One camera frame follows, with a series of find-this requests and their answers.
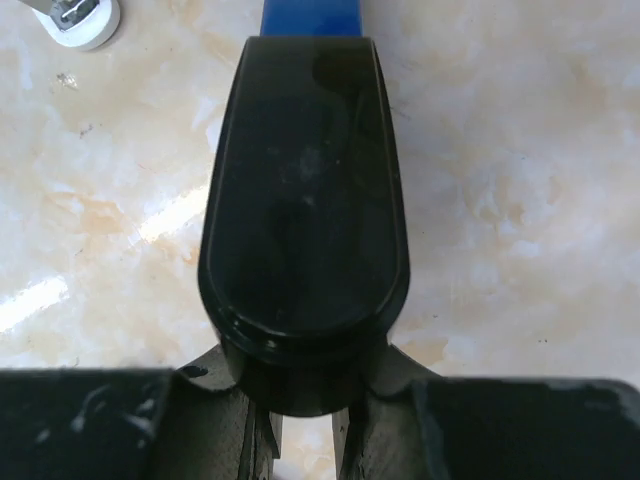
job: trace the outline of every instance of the white circular base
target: white circular base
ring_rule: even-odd
[[[60,45],[77,50],[91,50],[111,38],[120,23],[118,0],[100,0],[87,18],[66,32],[60,31],[55,22],[44,13],[34,10],[40,23]]]

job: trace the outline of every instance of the blue object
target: blue object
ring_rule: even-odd
[[[260,35],[361,37],[360,0],[265,0]]]

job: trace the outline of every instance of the glossy black surface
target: glossy black surface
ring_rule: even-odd
[[[304,369],[384,338],[409,264],[371,40],[249,39],[219,145],[199,283],[223,345]]]

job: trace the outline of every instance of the beige marble surface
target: beige marble surface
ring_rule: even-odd
[[[443,374],[640,386],[640,3],[363,0],[398,136],[412,286]],[[122,0],[81,54],[0,6],[0,366],[178,366],[215,336],[196,260],[259,0]],[[282,478],[333,478],[327,418]]]

